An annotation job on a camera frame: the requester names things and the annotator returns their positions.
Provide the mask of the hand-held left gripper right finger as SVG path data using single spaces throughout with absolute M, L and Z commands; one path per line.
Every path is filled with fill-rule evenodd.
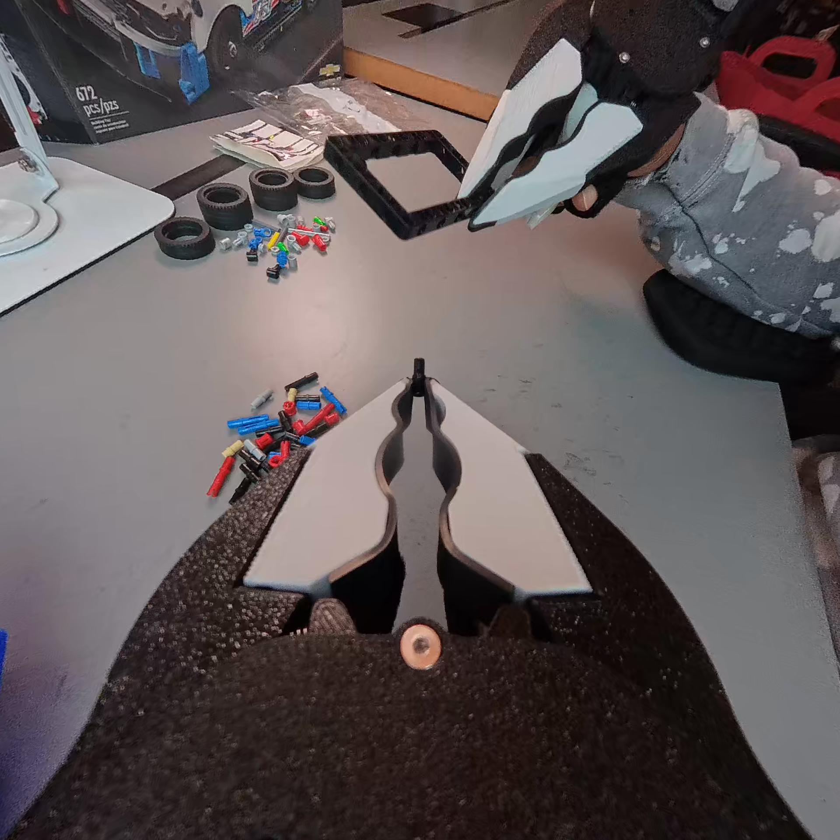
M 479 634 L 502 607 L 594 595 L 528 461 L 508 434 L 425 381 L 433 469 L 443 488 L 437 576 L 452 634 Z

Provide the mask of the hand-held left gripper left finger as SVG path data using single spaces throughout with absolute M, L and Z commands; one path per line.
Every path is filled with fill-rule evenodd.
M 405 580 L 392 482 L 412 421 L 400 380 L 309 448 L 244 573 L 245 586 L 340 601 L 361 634 L 389 634 Z

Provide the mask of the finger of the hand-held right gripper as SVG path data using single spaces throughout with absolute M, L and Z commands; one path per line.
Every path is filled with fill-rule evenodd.
M 500 169 L 516 165 L 544 127 L 562 127 L 582 84 L 581 52 L 556 43 L 499 99 L 460 184 L 458 198 L 491 189 Z
M 595 168 L 634 140 L 642 129 L 641 119 L 631 108 L 597 102 L 569 139 L 533 155 L 533 163 L 493 192 L 469 220 L 469 229 L 550 214 L 580 192 Z

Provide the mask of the pile of small connector pins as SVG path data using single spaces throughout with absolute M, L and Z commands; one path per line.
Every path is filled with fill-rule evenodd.
M 230 504 L 290 462 L 292 455 L 313 447 L 348 416 L 335 391 L 312 371 L 282 389 L 266 389 L 251 402 L 247 414 L 225 420 L 228 441 L 206 489 L 206 498 L 218 499 L 228 484 L 237 483 Z

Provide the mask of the black building frame assembly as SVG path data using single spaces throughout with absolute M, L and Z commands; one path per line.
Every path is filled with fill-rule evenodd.
M 491 195 L 478 193 L 410 211 L 371 171 L 371 161 L 432 154 L 460 182 L 467 161 L 441 132 L 409 130 L 389 133 L 330 135 L 324 159 L 399 239 L 407 241 L 458 224 L 475 216 Z

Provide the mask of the cluster of mixed small parts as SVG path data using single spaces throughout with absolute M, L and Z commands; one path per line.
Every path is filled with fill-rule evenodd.
M 223 254 L 242 253 L 248 266 L 262 266 L 267 281 L 276 285 L 298 271 L 299 257 L 308 249 L 325 255 L 336 230 L 333 217 L 280 213 L 275 224 L 245 223 L 217 239 L 215 246 Z

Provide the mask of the person's right forearm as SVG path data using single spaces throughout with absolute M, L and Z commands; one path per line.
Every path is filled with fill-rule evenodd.
M 675 152 L 627 182 L 652 257 L 706 297 L 816 340 L 839 332 L 839 181 L 703 94 Z

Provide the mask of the grey desk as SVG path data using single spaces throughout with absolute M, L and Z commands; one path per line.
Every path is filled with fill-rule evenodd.
M 287 280 L 151 235 L 2 316 L 2 835 L 66 757 L 142 607 L 227 508 L 229 418 L 317 371 L 354 413 L 413 359 L 638 547 L 815 838 L 838 835 L 838 671 L 775 386 L 652 329 L 634 213 L 396 238 L 340 182 Z

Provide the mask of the person's right hand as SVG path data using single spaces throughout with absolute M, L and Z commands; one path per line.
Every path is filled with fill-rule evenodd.
M 609 202 L 617 197 L 625 186 L 628 186 L 635 181 L 644 181 L 644 179 L 656 173 L 670 161 L 683 140 L 686 132 L 686 126 L 687 123 L 682 123 L 668 138 L 668 140 L 657 150 L 654 156 L 645 164 L 630 171 L 623 182 L 615 185 L 607 185 L 606 198 L 601 198 L 601 195 L 598 192 L 598 187 L 595 184 L 588 184 L 580 192 L 574 195 L 569 202 L 566 202 L 566 204 L 574 209 L 574 213 L 577 214 L 578 217 L 593 217 L 594 215 L 599 214 L 606 204 L 609 204 Z

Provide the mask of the grey table with wooden edge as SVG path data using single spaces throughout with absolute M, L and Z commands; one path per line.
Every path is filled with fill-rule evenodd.
M 343 67 L 351 77 L 391 93 L 486 122 L 550 5 L 347 2 Z

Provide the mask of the red chair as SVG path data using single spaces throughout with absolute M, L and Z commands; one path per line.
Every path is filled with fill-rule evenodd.
M 716 78 L 719 102 L 825 140 L 839 141 L 835 48 L 813 38 L 781 36 L 748 54 L 726 51 Z

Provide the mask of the clear plastic bags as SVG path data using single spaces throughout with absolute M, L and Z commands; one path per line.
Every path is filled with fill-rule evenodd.
M 362 80 L 340 78 L 272 90 L 240 85 L 232 93 L 270 122 L 313 139 L 402 131 L 411 116 L 389 93 Z

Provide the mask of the black rubber toy tire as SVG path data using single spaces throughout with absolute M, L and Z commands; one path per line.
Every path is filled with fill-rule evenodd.
M 196 191 L 196 200 L 206 224 L 211 228 L 235 231 L 254 221 L 249 195 L 239 185 L 207 183 Z
M 294 175 L 273 167 L 252 171 L 248 184 L 255 204 L 267 211 L 286 212 L 298 203 L 298 184 Z
M 297 194 L 308 200 L 324 201 L 335 194 L 335 178 L 321 166 L 305 166 L 293 174 Z
M 196 217 L 178 216 L 165 220 L 154 229 L 154 239 L 165 256 L 183 261 L 209 256 L 215 249 L 210 227 Z

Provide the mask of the black toy car set box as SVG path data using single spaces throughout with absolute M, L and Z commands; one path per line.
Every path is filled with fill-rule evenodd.
M 105 144 L 339 75 L 338 1 L 2 1 L 2 57 L 43 141 Z

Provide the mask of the shiny sticker sheet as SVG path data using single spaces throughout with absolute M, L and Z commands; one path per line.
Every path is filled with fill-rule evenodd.
M 317 165 L 323 157 L 323 146 L 313 139 L 263 120 L 211 136 L 213 146 L 257 167 L 295 172 Z

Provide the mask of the person's torso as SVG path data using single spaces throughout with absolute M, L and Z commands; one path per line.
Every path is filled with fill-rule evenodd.
M 826 616 L 835 639 L 839 631 L 839 436 L 825 434 L 795 441 L 795 474 L 801 489 L 805 529 Z

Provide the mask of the white book stand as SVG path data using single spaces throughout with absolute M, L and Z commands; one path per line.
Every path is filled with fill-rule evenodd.
M 17 141 L 1 167 L 1 313 L 110 256 L 174 215 L 173 201 L 47 155 L 2 46 L 2 104 Z

